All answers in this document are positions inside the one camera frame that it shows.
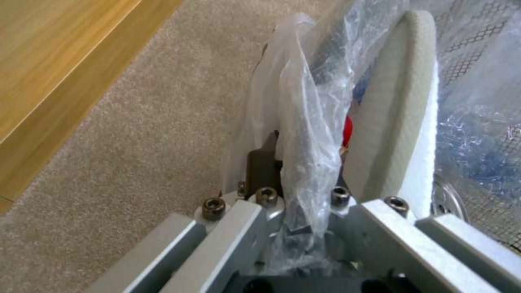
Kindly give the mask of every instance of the black part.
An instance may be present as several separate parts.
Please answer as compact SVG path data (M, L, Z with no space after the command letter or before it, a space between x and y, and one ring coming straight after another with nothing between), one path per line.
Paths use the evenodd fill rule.
M264 145L248 153L246 163L245 199L252 196L257 189L272 187L277 194L284 197L280 182L282 161L275 159L278 132L270 133Z
M360 276L349 277L295 277L295 276L241 276L235 274L228 282L224 293L280 293L280 292L417 292L410 283L404 281Z

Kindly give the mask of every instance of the bolt head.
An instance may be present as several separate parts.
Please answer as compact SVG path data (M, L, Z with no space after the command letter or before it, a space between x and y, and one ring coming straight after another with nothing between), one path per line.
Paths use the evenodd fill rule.
M348 188L336 186L331 190L331 204L333 206L346 206L349 203L351 192Z
M267 209L277 205L278 198L277 191L272 187L261 187L255 192L255 201Z
M203 218L217 221L222 218L226 210L226 202L222 198L208 198L203 202Z
M405 217L407 215L407 212L409 211L409 205L402 198L386 197L383 199L383 201L403 217Z

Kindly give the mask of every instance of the metal plate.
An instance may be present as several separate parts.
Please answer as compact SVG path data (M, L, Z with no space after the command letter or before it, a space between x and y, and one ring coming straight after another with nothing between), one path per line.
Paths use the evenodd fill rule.
M172 214L87 292L159 291L205 236L202 225L185 216Z

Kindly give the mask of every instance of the screw hole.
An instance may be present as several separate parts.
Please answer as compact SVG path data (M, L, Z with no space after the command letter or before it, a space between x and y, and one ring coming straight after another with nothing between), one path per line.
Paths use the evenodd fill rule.
M209 207L210 209L215 209L216 207L219 206L219 204L220 204L220 203L219 203L219 201L217 201L217 200L210 200L210 201L208 201L208 207Z
M389 202L392 205L394 205L394 206L398 206L398 207L404 206L404 203L401 200L397 199L397 198L392 198L392 199L389 200Z
M264 195L264 196L270 196L270 195L273 194L273 191L272 191L271 189L267 189L267 188L261 190L260 192L261 192L261 194Z
M338 194L346 194L345 189L343 189L342 187L335 187L333 191Z

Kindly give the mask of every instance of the wooden floor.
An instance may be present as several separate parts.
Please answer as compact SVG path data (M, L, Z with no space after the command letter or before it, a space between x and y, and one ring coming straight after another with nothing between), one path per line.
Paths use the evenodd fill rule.
M0 4L0 213L180 2Z

